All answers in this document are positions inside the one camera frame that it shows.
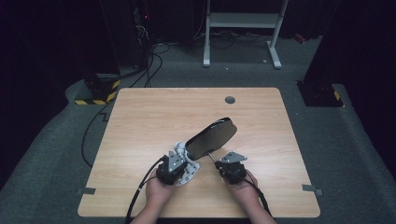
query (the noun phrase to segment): forearm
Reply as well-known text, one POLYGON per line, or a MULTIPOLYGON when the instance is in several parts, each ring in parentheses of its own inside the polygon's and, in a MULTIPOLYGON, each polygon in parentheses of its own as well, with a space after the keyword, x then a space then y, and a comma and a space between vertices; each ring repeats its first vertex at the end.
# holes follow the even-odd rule
POLYGON ((155 224, 162 210, 161 206, 146 204, 131 224, 155 224))
POLYGON ((275 220, 258 204, 247 204, 244 209, 252 224, 276 224, 275 220))

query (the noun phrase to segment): wooden tabletop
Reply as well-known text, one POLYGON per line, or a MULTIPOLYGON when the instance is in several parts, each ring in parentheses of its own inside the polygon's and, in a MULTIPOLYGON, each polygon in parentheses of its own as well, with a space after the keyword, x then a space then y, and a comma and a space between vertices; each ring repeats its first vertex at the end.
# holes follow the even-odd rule
MULTIPOLYGON (((120 90, 97 153, 78 213, 83 217, 125 217, 149 167, 217 119, 229 117, 233 138, 213 156, 234 151, 259 181, 274 217, 320 214, 288 114, 275 88, 159 88, 120 90), (233 104, 225 98, 232 96, 233 104)), ((208 157, 187 185, 177 187, 160 217, 245 217, 208 157)), ((140 193, 132 216, 146 202, 140 193)))

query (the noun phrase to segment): white patterned cloth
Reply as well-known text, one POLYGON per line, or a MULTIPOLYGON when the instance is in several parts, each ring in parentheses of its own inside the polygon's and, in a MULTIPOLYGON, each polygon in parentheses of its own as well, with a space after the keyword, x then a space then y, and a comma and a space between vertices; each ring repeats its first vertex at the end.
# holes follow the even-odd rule
POLYGON ((187 162, 187 166, 184 169, 184 175, 177 181, 177 185, 181 186, 187 184, 201 168, 201 164, 197 161, 192 161, 188 157, 188 151, 186 150, 186 144, 182 142, 176 142, 174 146, 176 154, 187 162))

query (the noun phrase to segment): white metal frame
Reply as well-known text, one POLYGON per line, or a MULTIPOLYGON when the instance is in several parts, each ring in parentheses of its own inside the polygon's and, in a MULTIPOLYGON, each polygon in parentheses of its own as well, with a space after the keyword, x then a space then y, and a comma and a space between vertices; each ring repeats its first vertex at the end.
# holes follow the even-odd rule
POLYGON ((279 30, 285 16, 289 0, 283 0, 279 13, 218 13, 210 11, 210 0, 207 0, 206 28, 204 47, 204 67, 210 66, 210 28, 211 27, 248 27, 248 28, 273 28, 272 40, 267 41, 267 46, 274 62, 274 67, 280 69, 282 64, 277 56, 275 44, 279 30))

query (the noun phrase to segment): person's left hand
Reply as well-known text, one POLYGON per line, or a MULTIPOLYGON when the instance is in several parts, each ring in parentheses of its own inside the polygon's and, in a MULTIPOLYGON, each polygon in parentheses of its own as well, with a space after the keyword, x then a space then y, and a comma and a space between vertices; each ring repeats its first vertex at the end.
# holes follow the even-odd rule
MULTIPOLYGON (((157 169, 154 169, 149 178, 156 175, 157 169)), ((173 186, 165 185, 158 178, 152 178, 146 185, 147 205, 164 207, 171 199, 176 183, 173 186)))

